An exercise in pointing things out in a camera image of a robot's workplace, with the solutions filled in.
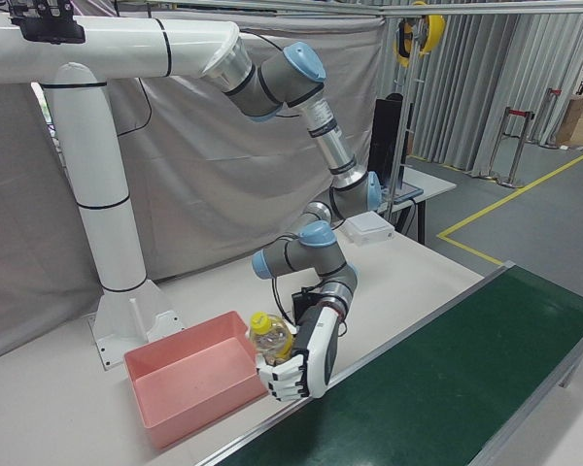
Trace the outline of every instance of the pink plastic bin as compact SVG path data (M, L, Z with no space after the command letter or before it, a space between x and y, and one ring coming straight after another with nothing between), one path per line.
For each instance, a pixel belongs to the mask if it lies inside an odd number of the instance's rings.
M265 393L232 311L125 354L140 414L162 449Z

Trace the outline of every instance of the white robotic arm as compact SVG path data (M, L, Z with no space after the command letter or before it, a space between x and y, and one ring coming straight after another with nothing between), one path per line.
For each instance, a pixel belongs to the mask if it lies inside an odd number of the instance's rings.
M321 281L294 295L298 327L291 359L277 367L257 357L263 383L277 399L319 398L326 393L337 353L340 323L345 321L357 286L357 274L336 242L330 226L380 205L376 175L358 164L323 96L326 71L306 44L285 47L257 67L241 40L217 66L206 70L209 81L255 121L274 117L284 104L300 111L309 135L333 175L329 189L318 195L291 228L253 257L265 280L315 269Z
M260 363L258 368L282 400L322 396L339 324L357 285L330 226L376 209L380 186L375 174L358 164L324 99L326 72L318 56L296 43L257 67L234 23L73 17L69 0L28 0L28 6L12 5L10 16L0 14L0 83L39 82L49 97L104 288L93 326L104 367L119 363L126 350L181 327L147 278L104 93L109 79L170 75L207 80L257 121L273 117L284 104L298 109L322 151L332 186L253 260L262 279L307 268L320 276L317 292L303 290L294 296L298 333L292 359L279 367Z

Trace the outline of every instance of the conveyor belt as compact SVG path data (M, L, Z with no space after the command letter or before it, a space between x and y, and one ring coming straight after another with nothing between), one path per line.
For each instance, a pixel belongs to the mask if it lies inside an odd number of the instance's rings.
M220 464L469 464L583 351L583 298L512 267L454 302Z

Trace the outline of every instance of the white table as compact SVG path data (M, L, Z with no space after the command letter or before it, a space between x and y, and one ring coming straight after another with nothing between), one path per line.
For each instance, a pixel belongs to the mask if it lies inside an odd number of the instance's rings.
M406 220L410 214L410 209L417 206L417 241L424 245L426 243L426 201L432 197L438 196L447 191L456 188L456 185L446 182L432 175L419 172L410 167L404 167L404 179L406 183L413 186L420 187L424 192L415 196L412 200L406 200L398 204L393 204L392 212L402 211L397 223L395 224L395 231L401 233ZM387 203L384 203L378 209L381 214L387 210Z
M401 235L362 248L339 238L359 269L359 288L334 373L481 280ZM292 292L316 281L312 271L281 278L286 309ZM162 289L188 326L229 310L245 320L254 311L276 312L270 282L254 276L249 258ZM80 318L0 357L0 466L193 465L285 406L262 398L157 451L147 439L124 367L104 372L86 318Z

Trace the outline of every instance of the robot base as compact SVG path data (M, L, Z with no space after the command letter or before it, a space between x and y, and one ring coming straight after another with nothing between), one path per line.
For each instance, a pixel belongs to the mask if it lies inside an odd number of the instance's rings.
M488 175L478 175L475 178L479 178L480 180L491 180L495 181L499 178L499 174L497 172L488 172Z
M515 180L515 181L511 182L509 180L509 178L507 178L507 177L500 177L500 178L498 178L497 179L497 184L499 186L503 186L503 187L511 187L512 189L520 189L521 187L523 187L525 185L520 180Z
M151 280L129 292L105 290L88 323L106 370L120 364L126 352L185 328Z

